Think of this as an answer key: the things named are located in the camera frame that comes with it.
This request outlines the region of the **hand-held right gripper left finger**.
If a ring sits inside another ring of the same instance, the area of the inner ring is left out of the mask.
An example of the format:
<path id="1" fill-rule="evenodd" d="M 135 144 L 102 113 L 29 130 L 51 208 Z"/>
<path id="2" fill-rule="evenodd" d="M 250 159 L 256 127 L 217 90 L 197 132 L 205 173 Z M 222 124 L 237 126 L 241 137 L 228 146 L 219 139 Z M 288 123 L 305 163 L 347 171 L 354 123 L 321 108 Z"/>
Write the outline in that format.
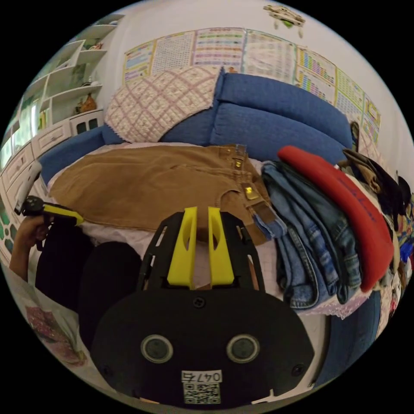
<path id="1" fill-rule="evenodd" d="M 170 286 L 194 288 L 197 216 L 197 207 L 185 208 L 183 212 L 167 276 Z"/>

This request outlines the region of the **person's left hand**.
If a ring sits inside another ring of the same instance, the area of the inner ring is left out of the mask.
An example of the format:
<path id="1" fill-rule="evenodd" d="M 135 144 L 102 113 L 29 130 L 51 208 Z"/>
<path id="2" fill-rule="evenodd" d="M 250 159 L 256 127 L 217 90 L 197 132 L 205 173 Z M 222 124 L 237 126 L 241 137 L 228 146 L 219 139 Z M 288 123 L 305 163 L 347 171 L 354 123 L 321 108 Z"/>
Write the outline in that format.
<path id="1" fill-rule="evenodd" d="M 17 230 L 12 259 L 28 255 L 37 242 L 42 242 L 46 238 L 48 229 L 43 216 L 26 217 Z"/>

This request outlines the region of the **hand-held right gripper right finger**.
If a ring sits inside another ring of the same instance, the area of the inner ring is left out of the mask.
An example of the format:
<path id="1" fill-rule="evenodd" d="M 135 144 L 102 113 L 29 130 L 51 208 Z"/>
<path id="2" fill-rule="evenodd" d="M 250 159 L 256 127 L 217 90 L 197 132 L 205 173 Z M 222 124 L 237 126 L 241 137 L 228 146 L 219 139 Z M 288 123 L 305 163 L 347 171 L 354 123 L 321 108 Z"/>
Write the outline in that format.
<path id="1" fill-rule="evenodd" d="M 234 282 L 234 272 L 228 251 L 221 211 L 208 207 L 208 248 L 210 262 L 210 285 L 230 286 Z"/>

